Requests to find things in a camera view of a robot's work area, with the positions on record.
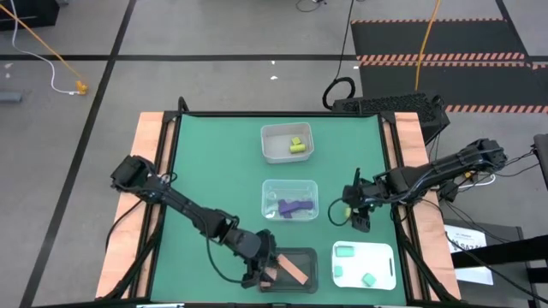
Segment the white paper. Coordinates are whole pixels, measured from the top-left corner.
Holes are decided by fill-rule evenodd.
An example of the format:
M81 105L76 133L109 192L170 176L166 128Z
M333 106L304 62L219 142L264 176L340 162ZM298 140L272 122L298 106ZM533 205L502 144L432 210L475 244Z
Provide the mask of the white paper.
M480 231L447 225L445 226L445 231L451 240L465 250L487 246L485 234ZM451 253L461 251L461 249L455 247L449 241L447 241L447 244L449 245ZM455 269L455 273L456 279L460 281L475 282L490 286L493 285L492 273L486 267Z

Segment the white cord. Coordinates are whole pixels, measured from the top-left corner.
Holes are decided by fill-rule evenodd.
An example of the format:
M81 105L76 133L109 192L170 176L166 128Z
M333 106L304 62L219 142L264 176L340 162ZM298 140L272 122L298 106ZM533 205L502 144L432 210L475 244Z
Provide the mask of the white cord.
M17 11L15 10L15 3L14 3L14 0L10 0L11 2L11 9L13 10L13 14L15 17L19 18L19 16L17 16ZM15 45L15 39L17 38L17 29L18 29L18 26L19 26L19 22L15 21L15 28L14 28L14 35L11 37L11 45L14 46L14 48L21 52L21 53L24 53L24 54L27 54L27 55L30 55L30 56L36 56L38 59L40 60L43 60L43 61L46 61L48 62L48 64L50 64L51 66L51 88L59 93L62 93L62 94L68 94L68 95L75 95L76 94L76 91L61 91L59 89L57 89L54 85L53 85L53 81L55 80L55 67L53 66L53 63L47 59L44 59L42 56L39 56L39 55L36 55L36 54L33 54L32 52L30 51L24 51L24 50L20 50L16 45Z
M475 184L469 184L469 185L461 185L459 186L459 189L463 189L463 188L469 188L469 187L480 187L480 186L487 186L487 185L490 185L492 184L495 179L497 179L497 177L495 175L491 175L491 180L488 181L488 182L485 182L485 183L475 183Z

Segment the green mat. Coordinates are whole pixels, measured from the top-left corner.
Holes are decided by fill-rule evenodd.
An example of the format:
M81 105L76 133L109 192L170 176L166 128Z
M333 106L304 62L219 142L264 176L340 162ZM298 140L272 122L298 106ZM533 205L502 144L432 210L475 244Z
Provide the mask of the green mat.
M267 124L308 122L314 153L301 163L268 164L262 156L260 128ZM378 118L336 117L193 117L182 118L173 187L197 204L240 217L240 227L268 228L278 247L311 247L318 253L319 288L308 293L260 293L222 280L206 256L205 238L181 214L168 208L152 300L184 302L404 305L400 258L390 207L375 210L372 232L349 225L335 227L327 207L351 184L356 167L364 178L384 172ZM261 185L267 179L314 180L319 188L319 216L311 222L272 222L261 215ZM333 219L344 220L344 206ZM331 278L331 248L338 240L387 243L395 257L396 288L390 291L337 287ZM246 268L226 247L211 245L218 268L240 280Z

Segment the yellow object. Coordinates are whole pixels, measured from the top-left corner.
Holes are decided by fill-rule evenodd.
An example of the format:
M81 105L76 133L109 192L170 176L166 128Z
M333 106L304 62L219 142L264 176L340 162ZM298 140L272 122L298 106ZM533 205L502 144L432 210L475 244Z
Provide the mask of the yellow object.
M301 144L301 139L299 137L294 137L291 139L291 143L293 145L300 145Z
M289 151L293 154L300 153L307 150L307 145L300 144L300 145L292 145L289 147Z
M6 12L6 14L9 15L9 17L14 19L14 21L17 21L19 22L20 25L24 26L25 29L27 29L34 36L34 38L37 39L47 50L49 50L52 54L54 54L59 59L59 61L61 61L64 64L64 66L66 66L71 72L73 72L79 79L83 80L82 76L78 74L78 72L76 72L76 70L72 68L68 63L66 63L65 60L61 56L59 56L59 54L56 53L44 40L42 40L40 36L38 36L38 34L36 34L30 27L28 27L27 24L25 24L23 21L17 18L17 16L13 15L2 4L0 4L0 9ZM78 94L80 95L86 94L87 86L83 84L81 81L76 81L76 88L78 89Z
M426 47L426 41L428 40L428 35L430 35L430 29L432 28L432 23L436 19L436 15L438 14L439 4L441 3L441 0L436 0L436 7L434 8L434 11L432 12L432 17L430 17L430 22L428 22L428 28L426 29L425 39L422 41L422 46L420 47L420 53L419 53L419 61L417 62L417 71L415 73L414 77L414 90L417 91L419 89L419 77L420 77L420 62L422 60L422 54L425 52Z

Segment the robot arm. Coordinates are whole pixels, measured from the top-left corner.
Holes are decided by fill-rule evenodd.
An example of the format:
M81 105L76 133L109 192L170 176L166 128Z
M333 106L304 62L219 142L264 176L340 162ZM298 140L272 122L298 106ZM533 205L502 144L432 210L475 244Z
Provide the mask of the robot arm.
M429 188L455 179L465 172L494 173L507 161L497 141L479 139L456 154L440 158L419 167L401 167L373 176L373 182L354 175L354 184L342 191L342 201L350 205L352 227L369 232L369 212L386 203L413 203Z
M132 193L147 203L170 206L190 219L200 234L243 258L247 265L247 273L241 280L244 288L256 285L259 280L269 281L264 267L276 260L276 241L270 231L251 233L238 228L237 216L197 205L157 176L154 165L143 157L127 156L110 178L116 190Z

